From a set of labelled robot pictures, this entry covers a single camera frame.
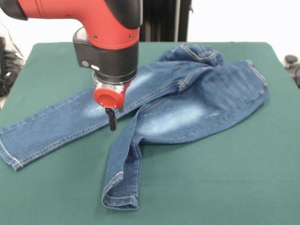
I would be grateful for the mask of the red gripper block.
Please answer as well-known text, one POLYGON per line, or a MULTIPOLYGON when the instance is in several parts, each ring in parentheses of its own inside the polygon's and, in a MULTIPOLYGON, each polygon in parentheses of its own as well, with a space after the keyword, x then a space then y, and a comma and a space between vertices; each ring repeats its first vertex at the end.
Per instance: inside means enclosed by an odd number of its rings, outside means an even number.
POLYGON ((97 82, 93 93, 94 100, 102 107, 105 107, 105 113, 108 115, 111 131, 117 127, 115 112, 113 109, 122 108, 125 102, 125 95, 131 82, 121 84, 108 84, 97 82))

